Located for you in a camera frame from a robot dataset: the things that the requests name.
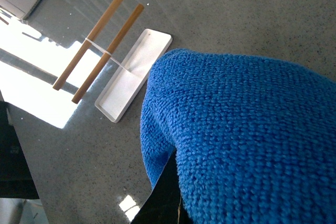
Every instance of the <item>wooden stick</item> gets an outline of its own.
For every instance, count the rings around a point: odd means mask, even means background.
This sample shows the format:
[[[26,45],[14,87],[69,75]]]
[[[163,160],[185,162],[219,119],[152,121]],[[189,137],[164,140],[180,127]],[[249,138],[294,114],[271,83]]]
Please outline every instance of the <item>wooden stick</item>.
[[[3,19],[2,17],[0,17],[0,20],[1,20],[3,23],[5,23],[6,25],[9,25],[9,23],[8,23],[5,19]]]
[[[97,36],[100,34],[104,26],[108,23],[108,21],[111,19],[119,5],[121,4],[123,0],[113,0],[110,6],[106,9],[106,11],[103,13],[103,15],[100,17],[94,28],[91,30],[91,32],[88,35],[88,39],[91,41],[94,41]],[[56,80],[54,83],[54,86],[52,88],[56,90],[60,90],[60,88],[64,85],[67,78],[71,74],[71,72],[74,70],[75,66],[78,64],[80,59],[83,57],[85,52],[89,49],[91,46],[91,43],[87,40],[85,40],[82,44],[82,46],[79,48],[78,52],[72,59],[72,61],[69,63],[67,68],[64,70],[64,72],[61,74],[60,77]]]
[[[115,49],[120,44],[121,40],[124,38],[126,33],[129,31],[131,26],[134,24],[136,19],[139,17],[141,12],[143,11],[144,7],[143,5],[139,4],[131,14],[131,16],[127,19],[126,23],[123,25],[123,27],[118,32],[117,36],[114,38],[114,40],[109,45],[107,52],[112,54]],[[103,67],[106,65],[106,63],[109,61],[110,55],[105,53],[102,55],[100,60],[98,61],[97,65],[92,70],[91,74],[87,77],[85,82],[82,84],[82,86],[77,90],[75,95],[73,96],[72,101],[77,104],[80,99],[82,99],[83,95],[86,93],[86,91],[89,89],[95,78],[98,76],[100,71],[103,69]]]

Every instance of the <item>blue microfiber cloth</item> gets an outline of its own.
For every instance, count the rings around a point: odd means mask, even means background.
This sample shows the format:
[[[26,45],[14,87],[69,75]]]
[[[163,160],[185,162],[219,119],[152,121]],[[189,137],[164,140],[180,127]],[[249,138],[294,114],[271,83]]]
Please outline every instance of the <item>blue microfiber cloth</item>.
[[[141,115],[155,186],[174,148],[194,223],[336,223],[336,83],[242,55],[166,53]]]

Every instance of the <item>granite countertop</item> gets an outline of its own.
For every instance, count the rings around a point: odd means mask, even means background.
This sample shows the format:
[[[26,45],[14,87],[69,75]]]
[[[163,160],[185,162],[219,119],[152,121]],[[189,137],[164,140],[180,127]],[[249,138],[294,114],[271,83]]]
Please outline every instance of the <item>granite countertop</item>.
[[[85,15],[80,11],[86,8],[85,0],[66,0],[62,8],[57,1],[43,0],[30,24],[61,45],[83,41],[103,10],[87,7]],[[97,1],[106,8],[111,0]],[[126,19],[137,3],[145,10],[117,50],[119,59],[151,28],[173,36],[170,49],[268,56],[336,80],[336,0],[127,0],[117,20]],[[76,21],[62,15],[65,6],[78,10]],[[57,26],[57,19],[65,25]],[[67,22],[76,29],[67,31]],[[110,24],[100,42],[108,45],[117,32],[113,27],[121,24]],[[151,192],[139,132],[146,84],[119,123],[110,122],[94,106],[115,70],[108,63],[63,129],[10,107],[51,224],[127,223],[119,203],[131,195],[141,206]]]

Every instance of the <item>white plastic tray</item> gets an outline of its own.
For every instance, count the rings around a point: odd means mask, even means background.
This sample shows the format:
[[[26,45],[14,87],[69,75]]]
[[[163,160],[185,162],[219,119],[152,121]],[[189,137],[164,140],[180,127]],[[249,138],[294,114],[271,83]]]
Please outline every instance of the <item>white plastic tray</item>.
[[[112,122],[117,123],[145,83],[155,61],[168,49],[169,34],[145,29],[121,63],[94,105]]]

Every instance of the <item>speckled stone surface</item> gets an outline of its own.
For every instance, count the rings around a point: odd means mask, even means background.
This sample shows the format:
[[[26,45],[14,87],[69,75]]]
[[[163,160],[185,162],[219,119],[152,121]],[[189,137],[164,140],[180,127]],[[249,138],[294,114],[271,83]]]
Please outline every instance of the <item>speckled stone surface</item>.
[[[110,2],[43,0],[29,22],[69,46],[83,41]],[[151,28],[173,36],[170,49],[268,56],[336,80],[336,0],[125,0],[100,45],[108,45],[138,2],[145,10],[115,53],[120,60]],[[63,129],[10,109],[51,224],[127,223],[119,203],[131,195],[142,205],[150,193],[139,139],[145,87],[117,124],[94,106],[115,69],[108,63]]]

